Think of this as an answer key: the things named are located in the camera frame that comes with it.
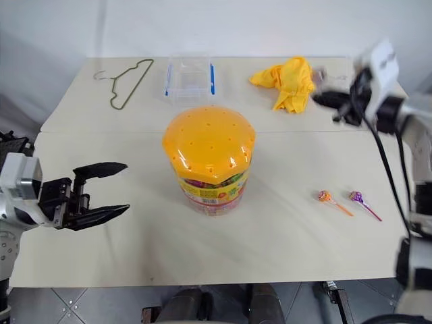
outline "table surface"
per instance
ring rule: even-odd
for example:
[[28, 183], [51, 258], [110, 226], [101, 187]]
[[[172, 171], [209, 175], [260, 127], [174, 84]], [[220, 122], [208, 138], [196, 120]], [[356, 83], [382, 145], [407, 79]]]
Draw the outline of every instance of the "table surface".
[[[164, 95], [164, 83], [168, 58], [156, 57], [148, 74], [125, 108], [117, 111], [109, 105], [112, 97], [112, 80], [95, 80], [100, 77], [117, 76], [142, 58], [94, 58], [88, 59], [75, 77], [60, 104], [42, 126], [42, 132], [148, 132], [165, 131], [168, 123], [183, 108], [175, 107]], [[333, 109], [324, 109], [312, 100], [306, 111], [298, 115], [285, 111], [272, 111], [279, 92], [253, 86], [249, 81], [255, 72], [283, 63], [286, 58], [228, 57], [214, 58], [216, 95], [211, 99], [215, 105], [239, 111], [257, 132], [305, 132], [353, 130], [345, 125], [331, 122]], [[334, 85], [348, 89], [353, 75], [352, 60], [347, 58], [308, 59], [313, 68], [325, 67]], [[139, 80], [145, 64], [133, 70], [117, 82], [118, 101], [121, 105]], [[398, 93], [404, 93], [398, 86]]]
[[[81, 165], [127, 163], [129, 168], [113, 177], [90, 180], [85, 191], [93, 208], [128, 203], [130, 209], [80, 232], [47, 227], [25, 232], [11, 286], [196, 285], [394, 275], [404, 228], [373, 137], [333, 124], [333, 111], [311, 101], [303, 114], [272, 111], [277, 91], [254, 87], [247, 79], [284, 59], [213, 60], [214, 103], [240, 111], [257, 131], [244, 198], [222, 217], [201, 215], [188, 206], [163, 152], [162, 131], [181, 111], [163, 97], [167, 59], [155, 59], [123, 111], [108, 104], [111, 83], [92, 78], [99, 70], [117, 75], [138, 60], [89, 59], [43, 126], [35, 152], [44, 181], [72, 178], [73, 168]], [[313, 58], [310, 63], [326, 67], [331, 76], [350, 78], [349, 59]], [[338, 82], [343, 88], [348, 80]], [[119, 82], [119, 93], [131, 84], [132, 78], [123, 86]], [[396, 92], [404, 94], [400, 87]], [[392, 169], [399, 170], [396, 141], [382, 138]], [[396, 186], [403, 188], [402, 175], [394, 173]], [[322, 189], [330, 190], [355, 216], [319, 202]], [[383, 222], [349, 201], [351, 190], [362, 191]]]

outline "clear plastic box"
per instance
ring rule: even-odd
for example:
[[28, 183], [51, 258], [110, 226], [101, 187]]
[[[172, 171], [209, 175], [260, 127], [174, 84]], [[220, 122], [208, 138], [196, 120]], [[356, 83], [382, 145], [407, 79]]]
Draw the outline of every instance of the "clear plastic box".
[[215, 94], [214, 66], [205, 55], [173, 55], [169, 59], [165, 96], [173, 105], [209, 105]]

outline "plastic jar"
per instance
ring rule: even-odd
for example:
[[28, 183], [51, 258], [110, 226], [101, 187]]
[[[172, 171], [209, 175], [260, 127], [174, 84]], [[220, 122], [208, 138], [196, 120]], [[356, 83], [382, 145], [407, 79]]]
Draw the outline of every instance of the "plastic jar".
[[246, 118], [223, 107], [189, 109], [171, 121], [163, 137], [184, 194], [194, 209], [211, 216], [240, 202], [254, 142]]

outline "white wall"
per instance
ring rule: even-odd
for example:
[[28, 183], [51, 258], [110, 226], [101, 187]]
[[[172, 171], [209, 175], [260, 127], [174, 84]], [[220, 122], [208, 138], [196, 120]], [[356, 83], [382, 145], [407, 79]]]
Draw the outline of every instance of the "white wall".
[[0, 95], [41, 124], [86, 56], [355, 56], [384, 36], [412, 92], [431, 21], [430, 0], [0, 0]]

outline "plastic container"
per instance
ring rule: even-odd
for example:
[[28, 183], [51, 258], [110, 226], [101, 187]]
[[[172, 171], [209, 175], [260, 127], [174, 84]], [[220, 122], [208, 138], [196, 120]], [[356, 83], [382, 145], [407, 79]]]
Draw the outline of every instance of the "plastic container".
[[173, 105], [209, 105], [215, 94], [215, 68], [208, 56], [180, 56], [169, 59], [165, 96]]
[[169, 124], [163, 146], [190, 204], [202, 213], [227, 213], [240, 202], [248, 179], [255, 131], [236, 111], [189, 109]]

